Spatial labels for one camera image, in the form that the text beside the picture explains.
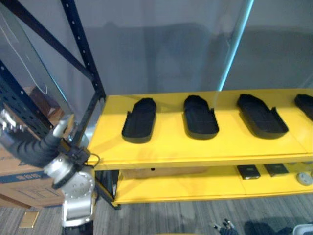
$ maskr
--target robotic arm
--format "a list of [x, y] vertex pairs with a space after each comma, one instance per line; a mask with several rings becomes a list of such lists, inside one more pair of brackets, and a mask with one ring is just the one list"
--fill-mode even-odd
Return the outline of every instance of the robotic arm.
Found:
[[64, 194], [63, 235], [92, 235], [95, 179], [91, 166], [78, 164], [58, 151], [63, 132], [73, 115], [64, 116], [45, 138], [37, 140], [0, 106], [0, 143], [26, 164], [44, 168], [52, 187]]

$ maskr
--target white round object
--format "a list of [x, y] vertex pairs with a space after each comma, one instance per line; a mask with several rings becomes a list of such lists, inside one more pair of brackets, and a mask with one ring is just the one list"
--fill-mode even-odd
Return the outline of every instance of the white round object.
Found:
[[297, 174], [297, 180], [299, 183], [303, 185], [311, 185], [313, 184], [313, 178], [307, 173], [299, 173]]

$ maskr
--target small black box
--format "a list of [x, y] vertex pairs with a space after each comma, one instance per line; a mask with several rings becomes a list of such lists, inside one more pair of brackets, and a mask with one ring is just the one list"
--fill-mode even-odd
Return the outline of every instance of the small black box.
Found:
[[282, 176], [289, 173], [282, 163], [265, 164], [264, 166], [271, 177]]
[[238, 165], [237, 168], [244, 180], [258, 179], [261, 176], [255, 165]]

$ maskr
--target cardboard box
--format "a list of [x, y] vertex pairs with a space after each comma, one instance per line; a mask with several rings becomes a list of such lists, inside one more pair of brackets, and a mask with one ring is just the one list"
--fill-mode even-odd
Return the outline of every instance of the cardboard box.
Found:
[[51, 188], [52, 179], [43, 169], [26, 165], [0, 148], [0, 193], [30, 206], [57, 205], [63, 202], [60, 190]]
[[0, 207], [17, 207], [29, 209], [31, 206], [0, 194]]
[[150, 177], [197, 174], [207, 171], [207, 167], [175, 167], [175, 168], [151, 168], [151, 169], [126, 169], [121, 170], [125, 179], [144, 179]]

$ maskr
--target lower shelf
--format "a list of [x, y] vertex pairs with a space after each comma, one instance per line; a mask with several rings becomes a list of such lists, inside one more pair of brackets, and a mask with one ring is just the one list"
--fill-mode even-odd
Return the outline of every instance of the lower shelf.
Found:
[[313, 164], [285, 164], [289, 174], [270, 177], [257, 165], [261, 177], [243, 180], [235, 166], [212, 166], [205, 173], [148, 179], [123, 179], [119, 176], [114, 204], [215, 200], [312, 193], [313, 186], [300, 184], [299, 172], [311, 174]]

